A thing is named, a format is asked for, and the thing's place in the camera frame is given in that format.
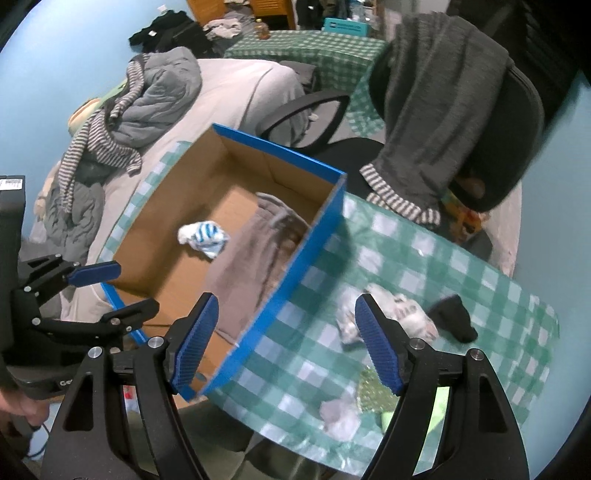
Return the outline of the person's hand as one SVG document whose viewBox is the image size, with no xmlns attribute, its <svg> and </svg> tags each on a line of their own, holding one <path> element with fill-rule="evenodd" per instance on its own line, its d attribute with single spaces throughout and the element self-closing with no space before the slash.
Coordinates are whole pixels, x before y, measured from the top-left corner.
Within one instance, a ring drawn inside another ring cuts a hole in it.
<svg viewBox="0 0 591 480">
<path fill-rule="evenodd" d="M 3 412 L 24 417 L 31 426 L 41 426 L 49 417 L 50 406 L 46 401 L 29 398 L 20 390 L 2 388 L 0 406 Z"/>
</svg>

